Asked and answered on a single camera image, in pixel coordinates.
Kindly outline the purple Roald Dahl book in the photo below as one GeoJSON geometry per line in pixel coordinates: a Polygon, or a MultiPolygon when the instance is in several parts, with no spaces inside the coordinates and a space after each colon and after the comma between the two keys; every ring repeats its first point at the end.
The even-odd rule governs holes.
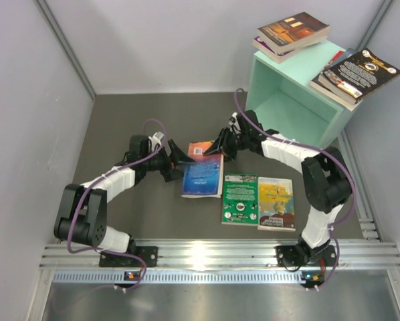
{"type": "Polygon", "coordinates": [[[263,42],[259,37],[255,37],[253,39],[252,44],[257,50],[259,50],[260,52],[265,54],[267,57],[269,57],[271,60],[273,60],[277,64],[280,64],[280,63],[288,60],[289,58],[291,58],[292,56],[294,56],[297,53],[296,50],[288,51],[285,53],[276,53],[265,42],[263,42]]]}

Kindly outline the red Treehouse book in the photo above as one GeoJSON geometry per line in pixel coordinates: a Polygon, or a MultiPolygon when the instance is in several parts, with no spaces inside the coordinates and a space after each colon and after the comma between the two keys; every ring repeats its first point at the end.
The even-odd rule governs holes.
{"type": "Polygon", "coordinates": [[[332,67],[334,64],[337,63],[338,59],[345,53],[345,51],[338,51],[332,59],[323,67],[323,70],[327,70],[328,68],[332,67]]]}

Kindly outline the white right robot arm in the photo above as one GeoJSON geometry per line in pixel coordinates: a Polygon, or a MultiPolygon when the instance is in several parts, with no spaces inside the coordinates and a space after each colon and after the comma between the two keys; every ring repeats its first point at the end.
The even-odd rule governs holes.
{"type": "Polygon", "coordinates": [[[241,150],[283,163],[303,178],[310,203],[307,223],[298,240],[298,257],[314,265],[330,243],[330,231],[336,216],[355,191],[354,181],[339,149],[326,149],[289,140],[277,130],[264,130],[256,113],[248,110],[233,113],[229,125],[203,154],[219,154],[233,161],[241,150]]]}

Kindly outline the Edward Tulane dark book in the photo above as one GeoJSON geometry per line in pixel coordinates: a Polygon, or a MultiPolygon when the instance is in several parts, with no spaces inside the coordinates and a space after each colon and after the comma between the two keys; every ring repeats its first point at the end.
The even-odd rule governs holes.
{"type": "Polygon", "coordinates": [[[275,21],[257,29],[260,39],[276,54],[313,45],[327,39],[329,24],[306,12],[275,21]]]}

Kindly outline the yellow blue cover book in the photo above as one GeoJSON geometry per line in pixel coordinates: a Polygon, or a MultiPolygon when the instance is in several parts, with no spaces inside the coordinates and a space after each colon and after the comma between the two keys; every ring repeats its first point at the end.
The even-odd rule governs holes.
{"type": "Polygon", "coordinates": [[[258,230],[296,230],[290,179],[258,178],[258,230]]]}

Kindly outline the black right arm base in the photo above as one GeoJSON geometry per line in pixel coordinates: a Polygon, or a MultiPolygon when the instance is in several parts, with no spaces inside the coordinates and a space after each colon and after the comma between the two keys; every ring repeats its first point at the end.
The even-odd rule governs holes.
{"type": "Polygon", "coordinates": [[[336,263],[336,250],[332,245],[310,249],[307,246],[279,245],[276,248],[278,266],[290,271],[303,267],[331,267],[336,263]]]}

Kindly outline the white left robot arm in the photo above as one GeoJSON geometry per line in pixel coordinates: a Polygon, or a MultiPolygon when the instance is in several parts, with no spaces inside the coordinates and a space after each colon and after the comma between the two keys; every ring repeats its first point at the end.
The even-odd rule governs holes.
{"type": "Polygon", "coordinates": [[[173,140],[168,154],[162,144],[164,134],[134,135],[122,160],[109,171],[82,184],[64,188],[54,224],[59,240],[85,245],[88,249],[106,251],[122,265],[131,265],[137,250],[131,236],[107,225],[109,202],[122,192],[139,184],[148,172],[158,171],[166,182],[183,177],[177,167],[194,163],[173,140]]]}

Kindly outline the orange blue sunset book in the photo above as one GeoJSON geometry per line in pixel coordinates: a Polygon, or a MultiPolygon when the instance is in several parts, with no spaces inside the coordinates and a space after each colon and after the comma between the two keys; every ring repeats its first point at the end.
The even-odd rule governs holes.
{"type": "Polygon", "coordinates": [[[204,155],[213,141],[191,142],[188,156],[195,162],[185,167],[181,196],[220,198],[223,188],[223,155],[204,155]]]}

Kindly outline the black back cover book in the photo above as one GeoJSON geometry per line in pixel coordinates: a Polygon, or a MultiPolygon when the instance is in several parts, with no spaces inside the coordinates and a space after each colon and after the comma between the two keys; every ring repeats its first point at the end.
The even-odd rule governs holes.
{"type": "Polygon", "coordinates": [[[378,58],[365,47],[318,75],[318,83],[349,105],[400,76],[400,69],[378,58]]]}

